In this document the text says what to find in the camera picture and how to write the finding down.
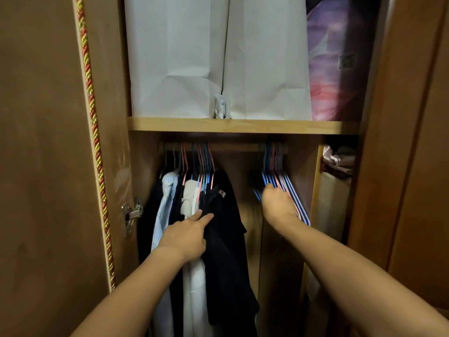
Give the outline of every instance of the wardrobe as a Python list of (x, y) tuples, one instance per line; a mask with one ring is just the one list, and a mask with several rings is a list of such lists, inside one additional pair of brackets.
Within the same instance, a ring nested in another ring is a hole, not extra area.
[[(123, 0), (1, 0), (3, 334), (68, 336), (138, 267), (133, 215), (159, 177), (163, 142), (219, 143), (211, 154), (229, 175), (247, 230), (259, 336), (301, 334), (308, 281), (301, 256), (264, 222), (248, 185), (265, 141), (287, 147), (284, 168), (313, 226), (325, 138), (358, 136), (347, 243), (433, 300), (409, 281), (418, 279), (415, 269), (398, 263), (415, 237), (406, 233), (412, 229), (404, 228), (406, 218), (395, 222), (399, 206), (405, 212), (413, 196), (421, 199), (410, 189), (411, 199), (403, 196), (405, 184), (420, 175), (411, 164), (425, 150), (419, 138), (428, 132), (429, 144), (445, 148), (438, 144), (448, 123), (439, 107), (447, 103), (441, 91), (448, 85), (441, 72), (447, 71), (446, 7), (447, 0), (382, 0), (363, 118), (356, 123), (133, 117)], [(438, 120), (426, 121), (431, 109), (441, 114), (436, 141)], [(431, 210), (443, 215), (442, 208)], [(438, 227), (447, 237), (447, 228)], [(399, 238), (402, 245), (392, 243)], [(449, 250), (440, 241), (435, 269), (446, 272)], [(419, 246), (433, 243), (430, 235)], [(443, 274), (431, 274), (441, 284)], [(449, 309), (447, 286), (433, 288), (442, 298), (433, 305)], [(334, 310), (331, 332), (345, 335), (349, 327)]]

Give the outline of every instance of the cabinet hinge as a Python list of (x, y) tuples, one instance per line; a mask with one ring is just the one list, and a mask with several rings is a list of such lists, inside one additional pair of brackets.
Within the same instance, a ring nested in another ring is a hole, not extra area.
[(137, 219), (143, 214), (143, 207), (140, 200), (136, 199), (134, 201), (136, 208), (132, 209), (128, 203), (122, 206), (123, 216), (125, 219), (125, 236), (131, 233), (131, 226), (134, 223), (134, 219)]

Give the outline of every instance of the paper bag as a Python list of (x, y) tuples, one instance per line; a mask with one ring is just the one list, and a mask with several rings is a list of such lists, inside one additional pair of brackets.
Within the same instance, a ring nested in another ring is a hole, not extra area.
[(229, 0), (125, 0), (132, 115), (213, 117)]
[(224, 62), (231, 118), (312, 119), (305, 0), (230, 0)]

